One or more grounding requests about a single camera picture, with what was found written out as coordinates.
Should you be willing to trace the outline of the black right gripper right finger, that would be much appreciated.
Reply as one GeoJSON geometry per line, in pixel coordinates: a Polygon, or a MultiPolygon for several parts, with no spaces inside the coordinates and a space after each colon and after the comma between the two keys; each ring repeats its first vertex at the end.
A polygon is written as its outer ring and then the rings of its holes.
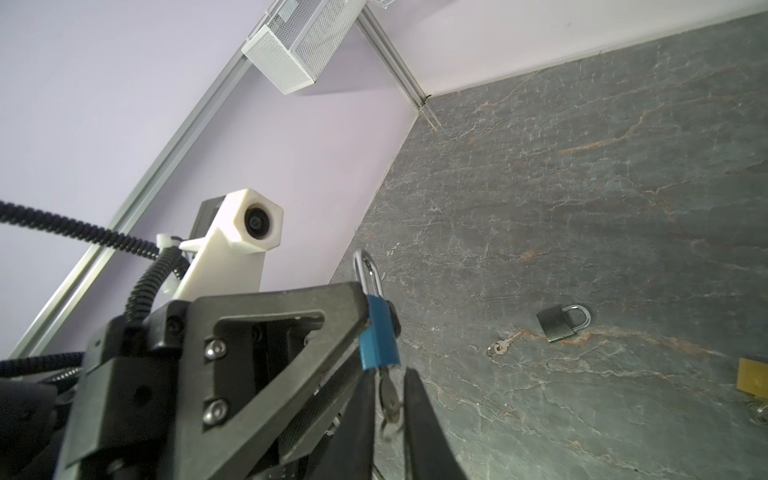
{"type": "Polygon", "coordinates": [[[404,376],[403,448],[406,479],[467,479],[413,368],[404,376]]]}

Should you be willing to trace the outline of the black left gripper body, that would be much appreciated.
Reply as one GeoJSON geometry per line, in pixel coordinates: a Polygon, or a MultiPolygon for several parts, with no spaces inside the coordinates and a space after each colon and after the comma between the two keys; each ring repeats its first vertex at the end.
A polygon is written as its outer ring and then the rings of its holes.
{"type": "Polygon", "coordinates": [[[187,307],[118,316],[84,352],[2,361],[2,478],[161,478],[187,307]]]}

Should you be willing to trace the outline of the black padlock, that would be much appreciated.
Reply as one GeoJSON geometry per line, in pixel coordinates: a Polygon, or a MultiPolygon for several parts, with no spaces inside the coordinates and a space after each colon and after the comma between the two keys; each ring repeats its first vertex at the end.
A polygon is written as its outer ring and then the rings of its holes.
{"type": "Polygon", "coordinates": [[[578,331],[588,328],[592,322],[591,312],[583,305],[553,306],[536,314],[541,329],[549,343],[555,343],[574,336],[578,331]],[[583,317],[579,324],[570,321],[570,314],[583,317]]]}

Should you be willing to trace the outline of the silver key bunch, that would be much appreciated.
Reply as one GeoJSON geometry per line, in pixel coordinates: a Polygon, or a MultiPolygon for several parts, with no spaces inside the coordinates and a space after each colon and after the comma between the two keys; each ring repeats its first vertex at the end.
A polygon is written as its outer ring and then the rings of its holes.
{"type": "Polygon", "coordinates": [[[513,333],[511,336],[500,339],[492,343],[488,349],[487,349],[487,355],[488,356],[499,356],[504,355],[508,350],[509,347],[520,337],[522,336],[522,332],[518,331],[513,333]]]}

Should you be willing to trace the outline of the blue padlock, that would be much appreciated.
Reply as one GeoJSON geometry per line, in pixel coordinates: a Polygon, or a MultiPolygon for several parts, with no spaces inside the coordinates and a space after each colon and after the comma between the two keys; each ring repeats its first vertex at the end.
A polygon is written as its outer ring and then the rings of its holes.
{"type": "Polygon", "coordinates": [[[353,255],[353,268],[368,304],[369,326],[358,337],[362,369],[399,365],[393,315],[384,297],[378,267],[367,251],[358,249],[353,255]]]}

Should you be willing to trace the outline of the brass padlock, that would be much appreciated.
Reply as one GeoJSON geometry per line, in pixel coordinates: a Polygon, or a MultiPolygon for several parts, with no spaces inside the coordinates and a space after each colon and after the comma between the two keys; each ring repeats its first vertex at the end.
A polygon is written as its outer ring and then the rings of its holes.
{"type": "Polygon", "coordinates": [[[767,427],[767,364],[740,358],[736,388],[750,397],[747,410],[751,421],[758,426],[767,427]]]}

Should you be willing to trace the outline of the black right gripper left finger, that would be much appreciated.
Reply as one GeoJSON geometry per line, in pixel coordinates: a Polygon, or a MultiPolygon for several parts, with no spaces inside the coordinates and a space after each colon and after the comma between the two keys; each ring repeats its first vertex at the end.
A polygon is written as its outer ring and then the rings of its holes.
{"type": "Polygon", "coordinates": [[[342,416],[340,426],[310,479],[372,478],[376,372],[365,371],[342,416]]]}

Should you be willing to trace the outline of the white mesh box basket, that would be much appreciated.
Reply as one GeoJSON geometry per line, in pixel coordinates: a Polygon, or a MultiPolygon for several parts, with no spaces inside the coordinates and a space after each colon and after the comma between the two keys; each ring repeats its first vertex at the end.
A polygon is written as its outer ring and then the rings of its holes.
{"type": "Polygon", "coordinates": [[[366,6],[361,0],[279,0],[241,53],[282,94],[314,85],[366,6]]]}

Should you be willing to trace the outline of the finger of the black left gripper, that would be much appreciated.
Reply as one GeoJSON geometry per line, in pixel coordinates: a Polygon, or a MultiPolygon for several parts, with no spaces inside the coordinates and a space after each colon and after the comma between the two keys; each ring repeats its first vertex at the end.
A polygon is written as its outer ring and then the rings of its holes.
{"type": "Polygon", "coordinates": [[[278,437],[280,463],[289,465],[311,455],[324,438],[326,430],[351,398],[354,387],[366,370],[368,360],[361,361],[353,350],[321,382],[296,416],[278,437]]]}
{"type": "Polygon", "coordinates": [[[161,479],[245,479],[364,329],[357,282],[201,297],[185,312],[161,479]]]}

